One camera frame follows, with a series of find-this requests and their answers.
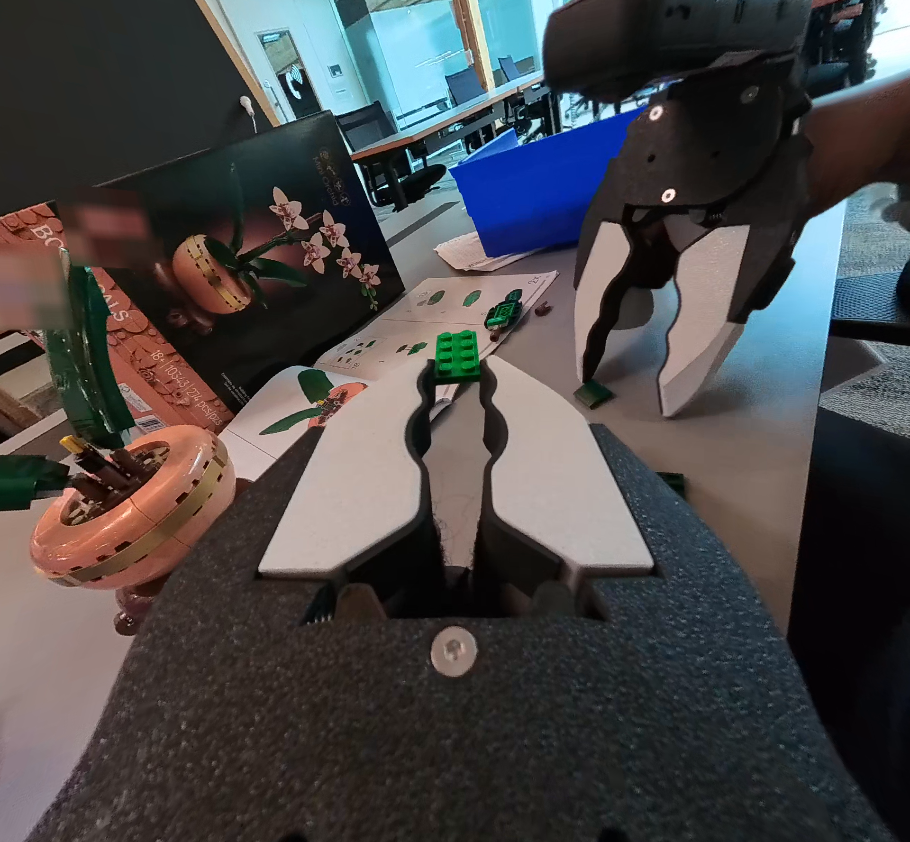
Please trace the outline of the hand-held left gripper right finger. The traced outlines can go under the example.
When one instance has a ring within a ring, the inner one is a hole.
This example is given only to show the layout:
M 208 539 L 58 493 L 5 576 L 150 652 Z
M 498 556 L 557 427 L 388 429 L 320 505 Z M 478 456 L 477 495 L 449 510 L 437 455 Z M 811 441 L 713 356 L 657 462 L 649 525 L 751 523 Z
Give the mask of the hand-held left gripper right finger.
M 654 558 L 586 418 L 501 358 L 482 364 L 476 550 L 501 581 L 647 575 Z

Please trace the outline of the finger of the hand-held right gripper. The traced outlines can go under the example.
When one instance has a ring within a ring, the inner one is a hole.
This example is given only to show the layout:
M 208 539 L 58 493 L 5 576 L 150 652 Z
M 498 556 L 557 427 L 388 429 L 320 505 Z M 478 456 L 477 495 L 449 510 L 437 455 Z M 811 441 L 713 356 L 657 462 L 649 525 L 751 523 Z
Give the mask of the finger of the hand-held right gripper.
M 576 370 L 589 381 L 604 358 L 628 348 L 654 314 L 653 226 L 627 230 L 602 222 L 575 288 L 573 326 Z
M 679 252 L 678 308 L 657 378 L 661 414 L 672 418 L 711 381 L 743 333 L 745 325 L 730 321 L 729 313 L 750 228 L 705 229 L 683 214 L 668 216 L 664 225 Z

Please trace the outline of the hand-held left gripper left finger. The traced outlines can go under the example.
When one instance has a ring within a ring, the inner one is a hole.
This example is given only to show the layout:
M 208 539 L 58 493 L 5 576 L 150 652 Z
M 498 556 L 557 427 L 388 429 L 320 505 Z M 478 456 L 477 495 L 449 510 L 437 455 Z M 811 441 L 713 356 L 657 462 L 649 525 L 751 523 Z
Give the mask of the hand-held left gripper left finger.
M 423 460 L 433 363 L 402 363 L 349 401 L 316 441 L 258 564 L 268 578 L 428 586 L 443 568 Z

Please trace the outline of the bright green toy brick plate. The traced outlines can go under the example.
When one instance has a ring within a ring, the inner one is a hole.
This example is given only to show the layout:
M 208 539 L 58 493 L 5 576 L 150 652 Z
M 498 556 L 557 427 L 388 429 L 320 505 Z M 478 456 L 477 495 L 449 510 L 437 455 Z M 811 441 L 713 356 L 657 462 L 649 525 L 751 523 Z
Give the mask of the bright green toy brick plate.
M 439 386 L 479 381 L 481 359 L 473 329 L 442 332 L 436 339 L 434 379 Z

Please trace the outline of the person's right forearm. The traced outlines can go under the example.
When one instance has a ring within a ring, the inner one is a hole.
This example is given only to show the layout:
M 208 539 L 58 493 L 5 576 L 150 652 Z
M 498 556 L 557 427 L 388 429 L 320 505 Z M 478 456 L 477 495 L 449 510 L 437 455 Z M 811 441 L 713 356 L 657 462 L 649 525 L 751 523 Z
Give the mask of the person's right forearm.
M 820 98 L 802 121 L 809 218 L 875 183 L 909 183 L 909 72 Z

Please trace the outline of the blue plastic bin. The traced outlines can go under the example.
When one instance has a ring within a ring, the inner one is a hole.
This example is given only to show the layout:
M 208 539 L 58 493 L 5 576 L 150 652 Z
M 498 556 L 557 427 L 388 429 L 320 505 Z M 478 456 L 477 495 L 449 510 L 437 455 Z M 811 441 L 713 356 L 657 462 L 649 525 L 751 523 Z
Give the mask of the blue plastic bin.
M 643 112 L 632 109 L 526 145 L 507 133 L 452 167 L 485 253 L 575 244 L 610 160 Z

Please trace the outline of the green brick leaf assembly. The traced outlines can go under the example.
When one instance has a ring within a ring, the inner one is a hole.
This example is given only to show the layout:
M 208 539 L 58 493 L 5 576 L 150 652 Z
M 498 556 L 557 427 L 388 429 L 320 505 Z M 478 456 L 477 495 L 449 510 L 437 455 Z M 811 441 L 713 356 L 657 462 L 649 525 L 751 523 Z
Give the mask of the green brick leaf assembly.
M 522 314 L 522 308 L 522 290 L 511 290 L 503 300 L 487 312 L 484 328 L 493 332 L 513 327 Z

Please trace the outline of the white paper sheet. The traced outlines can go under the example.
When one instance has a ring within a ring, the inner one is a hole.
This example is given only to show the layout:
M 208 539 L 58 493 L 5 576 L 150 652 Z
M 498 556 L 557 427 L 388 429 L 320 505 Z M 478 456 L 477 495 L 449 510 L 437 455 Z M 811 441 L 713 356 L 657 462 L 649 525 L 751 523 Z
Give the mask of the white paper sheet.
M 492 272 L 537 253 L 531 251 L 501 256 L 488 256 L 476 231 L 438 244 L 435 253 L 449 267 L 461 272 Z

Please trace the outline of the black mesh chair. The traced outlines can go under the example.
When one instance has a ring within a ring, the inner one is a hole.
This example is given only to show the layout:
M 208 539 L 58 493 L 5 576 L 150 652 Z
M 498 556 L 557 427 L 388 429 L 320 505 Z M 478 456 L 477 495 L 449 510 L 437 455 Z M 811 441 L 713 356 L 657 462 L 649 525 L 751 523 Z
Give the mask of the black mesh chair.
M 897 297 L 899 271 L 836 279 L 829 335 L 909 345 L 909 316 Z

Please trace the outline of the building instruction booklet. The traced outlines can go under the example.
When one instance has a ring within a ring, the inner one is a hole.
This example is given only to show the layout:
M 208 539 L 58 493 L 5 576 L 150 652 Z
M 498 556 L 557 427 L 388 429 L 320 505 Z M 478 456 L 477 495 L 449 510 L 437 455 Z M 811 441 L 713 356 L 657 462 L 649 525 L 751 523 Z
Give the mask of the building instruction booklet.
M 425 279 L 388 310 L 323 353 L 311 366 L 279 370 L 222 431 L 220 440 L 239 479 L 254 481 L 347 401 L 403 362 L 435 356 L 442 332 L 477 333 L 481 358 L 508 335 L 491 339 L 488 312 L 520 291 L 525 318 L 558 272 Z

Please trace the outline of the pink brick flower pot model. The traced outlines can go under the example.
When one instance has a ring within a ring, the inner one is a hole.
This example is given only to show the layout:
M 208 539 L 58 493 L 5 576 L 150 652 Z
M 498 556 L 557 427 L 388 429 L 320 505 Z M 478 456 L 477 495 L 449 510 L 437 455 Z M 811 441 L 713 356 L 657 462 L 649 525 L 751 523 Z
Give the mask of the pink brick flower pot model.
M 1 508 L 53 499 L 29 540 L 36 571 L 58 586 L 113 591 L 115 628 L 134 635 L 169 575 L 233 502 L 235 468 L 222 440 L 199 426 L 131 439 L 136 421 L 109 358 L 110 312 L 97 279 L 65 248 L 29 259 L 49 266 L 53 291 L 23 280 L 19 308 L 28 320 L 56 324 L 42 337 L 73 430 L 60 442 L 78 470 L 2 454 Z

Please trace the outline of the long wooden table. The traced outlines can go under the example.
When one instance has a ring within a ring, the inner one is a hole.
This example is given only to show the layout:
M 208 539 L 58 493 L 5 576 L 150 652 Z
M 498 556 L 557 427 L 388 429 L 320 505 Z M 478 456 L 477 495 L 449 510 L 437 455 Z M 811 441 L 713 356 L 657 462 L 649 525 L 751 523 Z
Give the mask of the long wooden table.
M 356 163 L 380 162 L 385 155 L 394 154 L 398 150 L 409 148 L 415 144 L 425 144 L 428 151 L 431 152 L 433 149 L 430 148 L 429 143 L 438 132 L 442 132 L 442 139 L 439 140 L 440 144 L 446 146 L 448 144 L 448 141 L 445 140 L 448 136 L 447 132 L 453 126 L 460 124 L 465 119 L 486 117 L 490 113 L 494 113 L 496 108 L 509 98 L 543 84 L 544 74 L 541 72 L 523 75 L 514 81 L 493 89 L 483 97 L 475 98 L 412 128 L 407 128 L 404 131 L 397 132 L 394 135 L 353 151 L 351 159 Z

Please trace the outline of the dark orchid set box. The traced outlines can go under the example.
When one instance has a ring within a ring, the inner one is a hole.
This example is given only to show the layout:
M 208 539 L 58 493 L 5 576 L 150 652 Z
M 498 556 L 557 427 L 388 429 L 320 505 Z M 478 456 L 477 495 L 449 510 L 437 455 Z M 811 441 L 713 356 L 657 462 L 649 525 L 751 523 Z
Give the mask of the dark orchid set box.
M 40 248 L 67 309 L 36 335 L 106 448 L 144 415 L 222 430 L 404 290 L 329 111 L 2 214 L 3 260 Z

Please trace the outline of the black office chair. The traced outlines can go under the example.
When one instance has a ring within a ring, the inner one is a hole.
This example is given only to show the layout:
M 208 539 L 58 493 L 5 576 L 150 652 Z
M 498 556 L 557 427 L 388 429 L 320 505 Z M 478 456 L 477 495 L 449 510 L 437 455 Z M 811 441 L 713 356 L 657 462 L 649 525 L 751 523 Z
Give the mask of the black office chair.
M 372 146 L 385 137 L 391 137 L 393 126 L 390 117 L 374 101 L 366 108 L 336 116 L 337 125 L 353 152 Z M 406 147 L 393 151 L 388 160 L 375 158 L 369 161 L 358 161 L 371 203 L 376 208 L 395 206 L 392 181 L 396 180 L 404 199 L 413 203 L 423 199 L 426 194 L 437 187 L 445 176 L 445 165 L 427 165 L 411 168 L 410 154 Z

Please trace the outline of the black monitor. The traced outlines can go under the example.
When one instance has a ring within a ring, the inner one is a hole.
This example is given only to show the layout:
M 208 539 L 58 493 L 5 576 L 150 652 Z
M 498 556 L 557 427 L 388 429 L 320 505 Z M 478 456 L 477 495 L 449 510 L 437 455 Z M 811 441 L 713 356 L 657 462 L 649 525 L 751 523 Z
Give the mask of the black monitor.
M 279 124 L 205 0 L 1 0 L 1 211 Z

